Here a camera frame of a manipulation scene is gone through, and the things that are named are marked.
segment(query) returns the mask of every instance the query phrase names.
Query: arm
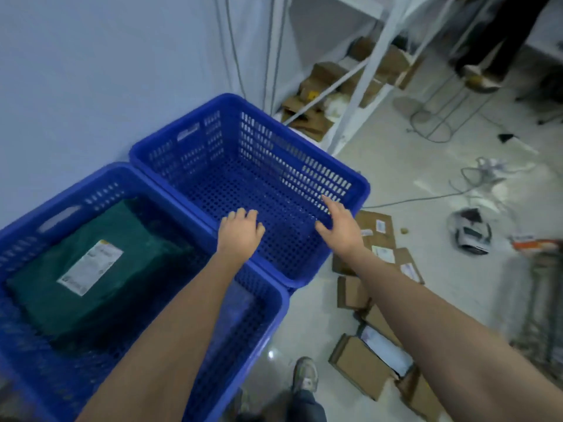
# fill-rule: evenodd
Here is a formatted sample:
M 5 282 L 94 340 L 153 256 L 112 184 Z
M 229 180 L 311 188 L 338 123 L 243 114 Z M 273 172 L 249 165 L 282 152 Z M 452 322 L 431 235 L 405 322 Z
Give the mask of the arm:
M 264 235 L 257 213 L 223 218 L 216 254 L 139 336 L 77 422 L 181 420 L 225 292 Z
M 364 247 L 342 204 L 323 197 L 333 229 L 316 230 L 362 279 L 455 421 L 563 420 L 563 393 L 488 328 Z

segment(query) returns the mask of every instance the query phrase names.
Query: green package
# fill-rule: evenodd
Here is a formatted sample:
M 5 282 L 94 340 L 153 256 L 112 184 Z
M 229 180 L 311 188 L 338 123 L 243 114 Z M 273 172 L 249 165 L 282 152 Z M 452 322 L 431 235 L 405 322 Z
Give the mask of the green package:
M 92 343 L 119 325 L 192 250 L 149 232 L 133 207 L 137 199 L 117 203 L 7 280 L 29 321 L 56 344 Z

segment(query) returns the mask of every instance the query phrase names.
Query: jeans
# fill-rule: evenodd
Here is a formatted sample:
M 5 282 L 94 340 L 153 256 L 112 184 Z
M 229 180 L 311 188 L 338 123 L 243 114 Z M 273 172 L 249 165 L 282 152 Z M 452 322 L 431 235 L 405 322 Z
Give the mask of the jeans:
M 469 52 L 461 57 L 458 65 L 481 63 L 498 43 L 503 42 L 487 68 L 489 73 L 503 79 L 548 1 L 505 0 L 493 21 L 477 37 Z
M 323 407 L 315 401 L 311 391 L 301 390 L 293 394 L 287 409 L 286 422 L 327 422 Z M 265 422 L 263 416 L 241 414 L 236 422 Z

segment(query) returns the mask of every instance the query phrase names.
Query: floor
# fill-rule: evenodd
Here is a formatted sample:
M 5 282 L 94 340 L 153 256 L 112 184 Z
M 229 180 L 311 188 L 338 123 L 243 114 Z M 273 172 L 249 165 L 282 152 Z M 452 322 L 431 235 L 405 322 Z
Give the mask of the floor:
M 408 91 L 390 94 L 338 158 L 369 180 L 372 191 L 366 206 L 452 193 L 448 181 L 466 188 L 459 170 L 475 166 L 479 156 L 502 159 L 507 170 L 520 170 L 507 174 L 491 190 L 377 209 L 393 216 L 395 231 L 408 228 L 408 234 L 397 232 L 397 245 L 411 251 L 429 289 L 510 338 L 522 320 L 529 279 L 526 259 L 511 249 L 506 237 L 517 232 L 561 236 L 563 125 L 553 122 L 539 127 L 531 104 L 514 103 L 515 96 L 533 83 L 523 65 L 512 72 L 507 87 L 485 105 L 482 115 L 469 120 L 450 142 L 426 141 L 409 131 L 407 111 L 417 105 L 417 99 L 425 100 L 447 74 L 445 63 L 429 56 Z M 452 80 L 427 107 L 436 110 L 458 87 Z M 452 127 L 468 117 L 482 98 L 468 98 L 451 117 Z M 432 126 L 431 121 L 416 126 L 424 129 Z M 520 139 L 502 144 L 496 136 L 507 131 Z M 447 136 L 441 127 L 433 139 Z M 487 256 L 470 256 L 452 245 L 450 214 L 470 204 L 479 205 L 493 227 L 493 251 Z M 340 336 L 354 334 L 358 327 L 351 311 L 336 307 L 336 279 L 329 259 L 313 281 L 292 296 L 286 318 L 245 381 L 252 409 L 268 413 L 273 402 L 282 400 L 280 393 L 291 384 L 295 361 L 308 355 L 318 365 L 316 398 L 329 421 L 419 420 L 399 400 L 390 380 L 380 399 L 373 401 L 328 363 Z M 269 419 L 281 420 L 275 412 Z

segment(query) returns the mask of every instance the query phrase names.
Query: forearm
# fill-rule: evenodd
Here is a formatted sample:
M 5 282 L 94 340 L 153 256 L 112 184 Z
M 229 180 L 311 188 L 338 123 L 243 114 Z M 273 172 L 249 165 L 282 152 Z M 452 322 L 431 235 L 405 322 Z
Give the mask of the forearm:
M 558 420 L 559 390 L 503 339 L 368 249 L 346 262 L 454 420 Z
M 112 370 L 79 421 L 180 421 L 239 263 L 214 255 Z

